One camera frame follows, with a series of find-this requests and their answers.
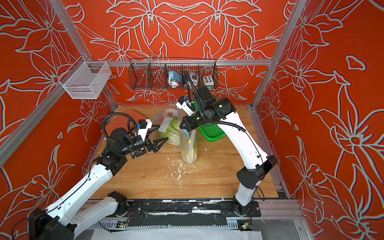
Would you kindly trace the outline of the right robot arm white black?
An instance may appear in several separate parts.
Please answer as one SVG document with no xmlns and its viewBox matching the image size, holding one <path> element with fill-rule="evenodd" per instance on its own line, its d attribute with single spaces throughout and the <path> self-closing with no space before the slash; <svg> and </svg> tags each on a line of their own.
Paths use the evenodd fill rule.
<svg viewBox="0 0 384 240">
<path fill-rule="evenodd" d="M 243 217 L 252 211 L 254 194 L 277 165 L 277 157 L 268 155 L 256 143 L 228 98 L 216 99 L 206 86 L 197 88 L 187 70 L 184 76 L 188 89 L 194 92 L 178 100 L 178 109 L 186 113 L 180 128 L 190 133 L 201 125 L 218 125 L 229 137 L 244 162 L 244 167 L 237 172 L 240 184 L 233 199 L 235 213 Z"/>
</svg>

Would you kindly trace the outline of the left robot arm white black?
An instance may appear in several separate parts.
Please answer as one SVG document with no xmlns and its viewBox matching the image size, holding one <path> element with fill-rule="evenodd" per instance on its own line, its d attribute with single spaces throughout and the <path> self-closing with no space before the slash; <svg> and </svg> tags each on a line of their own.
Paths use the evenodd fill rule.
<svg viewBox="0 0 384 240">
<path fill-rule="evenodd" d="M 27 218 L 30 240 L 74 240 L 99 220 L 113 214 L 124 216 L 129 212 L 127 198 L 116 191 L 108 194 L 100 203 L 80 211 L 86 201 L 122 169 L 128 161 L 127 155 L 135 159 L 147 152 L 156 153 L 168 140 L 150 140 L 150 134 L 161 127 L 154 125 L 151 120 L 135 122 L 125 113 L 119 115 L 128 120 L 125 128 L 107 132 L 106 122 L 116 113 L 106 116 L 102 121 L 107 144 L 102 153 L 91 161 L 88 174 L 57 201 L 44 210 L 33 211 Z"/>
</svg>

